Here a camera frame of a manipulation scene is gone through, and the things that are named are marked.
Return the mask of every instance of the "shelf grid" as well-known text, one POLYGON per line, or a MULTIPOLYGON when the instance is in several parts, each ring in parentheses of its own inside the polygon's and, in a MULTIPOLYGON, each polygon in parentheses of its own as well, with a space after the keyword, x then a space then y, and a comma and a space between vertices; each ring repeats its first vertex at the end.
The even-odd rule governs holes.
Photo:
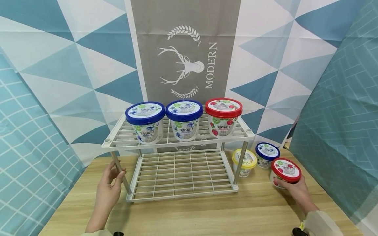
POLYGON ((219 149, 144 154, 130 184, 128 202, 234 193, 234 175, 219 149))
POLYGON ((129 124, 126 121, 125 116, 122 115, 113 130, 108 135, 107 139, 104 140, 102 147, 109 149, 109 151, 128 151, 146 148, 178 147, 182 145, 189 146, 221 142, 251 141, 254 139, 252 130, 245 124, 241 117, 238 118, 232 136, 218 139, 210 135, 208 128, 208 115, 204 113, 199 120, 199 131, 196 138, 193 141, 189 142, 181 142, 175 138, 174 133, 172 132, 172 129, 170 127, 170 120, 167 117, 164 117, 163 124, 163 139, 154 145, 143 145, 139 143, 132 125, 129 124))

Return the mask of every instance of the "deer head logo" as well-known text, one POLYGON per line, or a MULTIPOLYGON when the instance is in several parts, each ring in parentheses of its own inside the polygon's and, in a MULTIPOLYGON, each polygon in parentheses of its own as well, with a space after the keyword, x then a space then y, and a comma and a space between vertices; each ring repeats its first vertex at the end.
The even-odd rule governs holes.
POLYGON ((160 56, 161 54, 165 52, 174 52, 181 61, 181 62, 176 62, 176 63, 183 64, 184 69, 182 71, 177 71, 177 72, 181 72, 181 75, 176 80, 169 81, 160 77, 162 80, 165 81, 162 83, 172 83, 172 85, 176 85, 181 79, 188 77, 190 72, 201 73, 205 69, 205 65, 202 62, 200 61, 190 62, 189 58, 179 53, 175 47, 173 46, 169 46, 169 47, 170 48, 158 48, 157 50, 163 50, 158 54, 158 56, 160 56))

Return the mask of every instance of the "yellow-lidded ice cream cup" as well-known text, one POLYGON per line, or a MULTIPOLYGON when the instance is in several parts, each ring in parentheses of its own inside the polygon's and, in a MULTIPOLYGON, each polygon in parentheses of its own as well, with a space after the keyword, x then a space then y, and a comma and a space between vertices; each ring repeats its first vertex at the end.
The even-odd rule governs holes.
MULTIPOLYGON (((234 162, 234 173, 236 172, 241 152, 242 150, 238 149, 234 151, 234 153, 232 154, 232 161, 234 162)), ((249 173, 251 172, 251 170, 255 168, 256 165, 257 165, 257 157, 250 150, 246 150, 239 176, 247 177, 249 173)))

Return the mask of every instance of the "sleeve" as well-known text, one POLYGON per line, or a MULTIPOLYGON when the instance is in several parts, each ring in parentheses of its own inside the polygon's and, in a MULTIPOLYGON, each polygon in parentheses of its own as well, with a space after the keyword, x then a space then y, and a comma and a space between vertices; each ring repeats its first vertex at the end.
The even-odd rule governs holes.
POLYGON ((113 235, 107 230, 100 230, 94 233, 84 233, 81 236, 113 236, 113 235))
POLYGON ((304 228, 310 236, 343 236, 331 217, 322 211, 310 212, 304 221, 304 228))

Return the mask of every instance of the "yellow lid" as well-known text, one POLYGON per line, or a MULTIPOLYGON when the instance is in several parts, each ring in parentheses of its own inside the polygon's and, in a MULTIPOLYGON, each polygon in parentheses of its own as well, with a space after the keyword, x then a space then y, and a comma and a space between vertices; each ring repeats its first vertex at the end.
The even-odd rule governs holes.
MULTIPOLYGON (((232 154, 232 161, 235 164, 239 163, 239 158, 240 158, 241 152, 242 152, 242 150, 238 149, 238 150, 234 151, 234 153, 232 154)), ((253 169, 256 165, 257 165, 257 158, 256 158, 255 154, 253 154, 253 152, 251 152, 250 150, 246 150, 245 155, 244 155, 242 168, 243 169, 253 169)))

